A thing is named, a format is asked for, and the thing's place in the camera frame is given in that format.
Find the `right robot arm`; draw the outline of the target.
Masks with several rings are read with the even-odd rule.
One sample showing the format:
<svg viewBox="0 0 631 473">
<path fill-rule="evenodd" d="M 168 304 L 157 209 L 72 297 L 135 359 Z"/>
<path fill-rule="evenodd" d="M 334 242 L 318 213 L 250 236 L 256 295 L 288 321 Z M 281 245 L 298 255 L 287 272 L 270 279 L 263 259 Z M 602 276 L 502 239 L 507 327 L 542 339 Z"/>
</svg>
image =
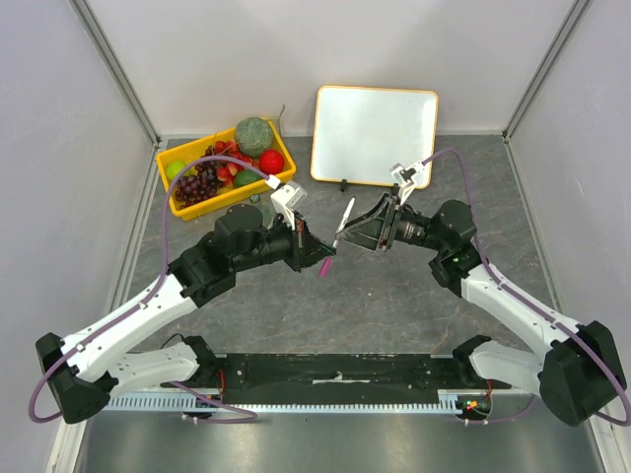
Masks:
<svg viewBox="0 0 631 473">
<path fill-rule="evenodd" d="M 499 320 L 527 346 L 506 347 L 476 336 L 455 351 L 454 381 L 466 388 L 483 379 L 497 380 L 540 398 L 568 426 L 603 408 L 630 400 L 610 330 L 593 321 L 582 324 L 518 288 L 473 244 L 477 228 L 469 205 L 449 200 L 432 217 L 384 194 L 369 212 L 344 219 L 336 237 L 371 251 L 387 251 L 396 241 L 435 251 L 429 267 L 436 282 L 455 296 Z"/>
</svg>

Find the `white marker pen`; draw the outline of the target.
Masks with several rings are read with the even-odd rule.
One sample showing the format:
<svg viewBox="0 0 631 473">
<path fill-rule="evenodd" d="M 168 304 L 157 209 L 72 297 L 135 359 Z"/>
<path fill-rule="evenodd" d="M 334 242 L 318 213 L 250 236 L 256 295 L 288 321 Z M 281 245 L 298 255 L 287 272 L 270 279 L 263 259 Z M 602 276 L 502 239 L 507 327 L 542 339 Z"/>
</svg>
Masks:
<svg viewBox="0 0 631 473">
<path fill-rule="evenodd" d="M 346 224 L 348 223 L 348 221 L 350 219 L 350 216 L 351 216 L 352 209 L 354 207 L 355 201 L 356 201 L 356 198 L 352 197 L 349 200 L 349 202 L 348 202 L 348 204 L 346 206 L 346 209 L 344 210 L 344 213 L 342 214 L 342 217 L 340 219 L 339 225 L 338 225 L 338 227 L 336 229 L 336 232 L 335 232 L 335 237 L 334 237 L 334 241 L 333 241 L 333 244 L 332 244 L 333 248 L 336 248 L 337 245 L 339 244 L 339 234 L 344 230 Z"/>
</svg>

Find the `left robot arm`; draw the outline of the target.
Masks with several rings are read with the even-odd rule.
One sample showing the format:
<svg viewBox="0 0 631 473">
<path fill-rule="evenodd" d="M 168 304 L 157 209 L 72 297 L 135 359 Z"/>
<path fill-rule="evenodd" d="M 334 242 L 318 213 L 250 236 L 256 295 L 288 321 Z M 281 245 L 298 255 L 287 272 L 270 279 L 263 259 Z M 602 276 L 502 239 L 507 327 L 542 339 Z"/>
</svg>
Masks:
<svg viewBox="0 0 631 473">
<path fill-rule="evenodd" d="M 184 381 L 208 386 L 217 366 L 200 336 L 158 351 L 131 350 L 165 325 L 230 291 L 240 272 L 276 262 L 299 272 L 334 253 L 334 247 L 313 235 L 296 211 L 279 213 L 264 226 L 257 208 L 231 207 L 211 232 L 167 263 L 142 293 L 78 332 L 65 337 L 47 333 L 36 341 L 42 378 L 29 401 L 31 420 L 46 421 L 35 411 L 45 387 L 56 402 L 58 417 L 78 424 L 101 412 L 112 398 L 140 388 Z"/>
</svg>

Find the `pink marker cap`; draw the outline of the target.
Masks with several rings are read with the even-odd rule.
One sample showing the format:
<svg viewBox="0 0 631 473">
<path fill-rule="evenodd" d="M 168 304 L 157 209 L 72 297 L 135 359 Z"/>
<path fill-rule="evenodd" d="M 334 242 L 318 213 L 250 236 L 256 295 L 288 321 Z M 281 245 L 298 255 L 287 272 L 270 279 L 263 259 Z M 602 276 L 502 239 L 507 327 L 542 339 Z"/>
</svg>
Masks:
<svg viewBox="0 0 631 473">
<path fill-rule="evenodd" d="M 326 274 L 327 274 L 327 272 L 328 272 L 328 270 L 329 270 L 329 268 L 331 266 L 331 262 L 332 262 L 332 258 L 331 257 L 327 257 L 327 258 L 324 259 L 324 261 L 323 261 L 323 263 L 322 263 L 322 265 L 321 265 L 321 267 L 319 269 L 319 272 L 318 272 L 318 275 L 319 275 L 320 278 L 324 278 L 326 276 Z"/>
</svg>

